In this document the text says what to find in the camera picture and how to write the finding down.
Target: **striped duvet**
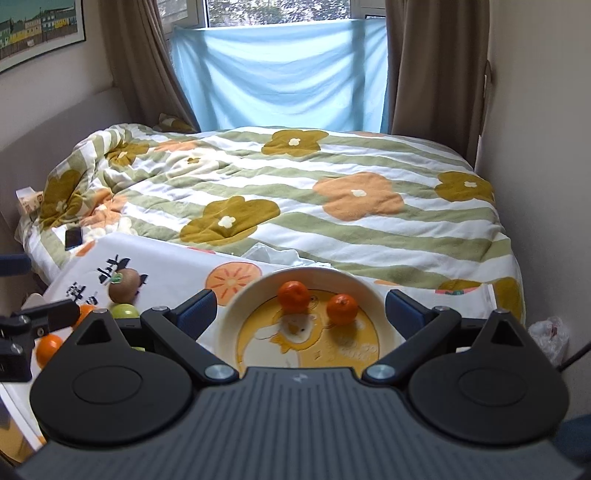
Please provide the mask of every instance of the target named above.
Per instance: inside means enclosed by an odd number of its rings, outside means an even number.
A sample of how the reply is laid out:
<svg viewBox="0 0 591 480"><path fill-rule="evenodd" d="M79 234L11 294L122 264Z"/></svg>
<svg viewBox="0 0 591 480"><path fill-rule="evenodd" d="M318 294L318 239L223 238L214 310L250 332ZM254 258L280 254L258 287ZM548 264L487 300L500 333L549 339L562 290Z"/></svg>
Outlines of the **striped duvet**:
<svg viewBox="0 0 591 480"><path fill-rule="evenodd" d="M72 225L84 227L86 245L65 251ZM52 171L38 215L23 218L19 234L51 281L109 231L233 255L262 242L379 283L449 291L492 283L498 303L522 316L519 269L491 185L425 140L115 125Z"/></svg>

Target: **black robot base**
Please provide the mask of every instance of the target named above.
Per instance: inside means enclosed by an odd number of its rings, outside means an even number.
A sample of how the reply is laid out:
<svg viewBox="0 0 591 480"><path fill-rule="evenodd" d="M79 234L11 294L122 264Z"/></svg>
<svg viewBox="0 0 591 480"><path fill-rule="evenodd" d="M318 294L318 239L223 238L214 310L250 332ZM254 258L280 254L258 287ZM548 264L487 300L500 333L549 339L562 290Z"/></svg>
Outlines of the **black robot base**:
<svg viewBox="0 0 591 480"><path fill-rule="evenodd" d="M548 438L569 397L511 314L486 321L392 290L407 341L369 366L236 370L192 337L195 299L123 324L97 310L31 390L48 443L26 480L577 479ZM140 352L130 348L142 346ZM470 349L456 353L460 346Z"/></svg>

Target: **plastic bag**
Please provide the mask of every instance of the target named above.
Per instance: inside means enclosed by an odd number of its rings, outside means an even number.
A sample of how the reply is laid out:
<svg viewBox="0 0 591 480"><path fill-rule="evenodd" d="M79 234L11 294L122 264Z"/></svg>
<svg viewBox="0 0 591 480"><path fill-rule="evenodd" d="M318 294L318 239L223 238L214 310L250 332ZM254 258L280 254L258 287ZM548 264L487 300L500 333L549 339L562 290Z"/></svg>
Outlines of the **plastic bag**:
<svg viewBox="0 0 591 480"><path fill-rule="evenodd" d="M542 322L535 322L527 329L544 355L555 367L562 363L569 345L569 333L558 317L550 317Z"/></svg>

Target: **gray wall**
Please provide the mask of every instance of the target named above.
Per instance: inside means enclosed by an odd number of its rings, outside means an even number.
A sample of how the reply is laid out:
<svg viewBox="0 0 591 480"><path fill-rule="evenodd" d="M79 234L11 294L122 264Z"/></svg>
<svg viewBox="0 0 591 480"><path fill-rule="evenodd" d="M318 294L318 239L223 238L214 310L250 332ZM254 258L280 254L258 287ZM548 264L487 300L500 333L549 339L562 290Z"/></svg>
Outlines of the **gray wall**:
<svg viewBox="0 0 591 480"><path fill-rule="evenodd" d="M84 13L84 43L56 50L0 73L0 150L45 120L111 86L98 0L84 0ZM0 253L18 250L12 237L13 232L0 216ZM29 275L0 278L0 314L17 309L23 296L31 291L34 291L34 283Z"/></svg>
<svg viewBox="0 0 591 480"><path fill-rule="evenodd" d="M477 171L495 186L528 322L591 340L591 1L491 0L494 96ZM591 411L591 354L569 369L569 415Z"/></svg>

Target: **green apple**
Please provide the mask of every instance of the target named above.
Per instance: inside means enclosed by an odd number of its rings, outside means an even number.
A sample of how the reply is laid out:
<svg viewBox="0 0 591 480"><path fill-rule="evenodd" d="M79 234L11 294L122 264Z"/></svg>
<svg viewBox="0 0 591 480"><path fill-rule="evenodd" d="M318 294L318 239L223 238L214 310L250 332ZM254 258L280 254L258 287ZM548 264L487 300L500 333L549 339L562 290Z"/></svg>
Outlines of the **green apple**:
<svg viewBox="0 0 591 480"><path fill-rule="evenodd" d="M120 303L111 307L111 315L114 319L136 319L139 317L139 312L129 303Z"/></svg>

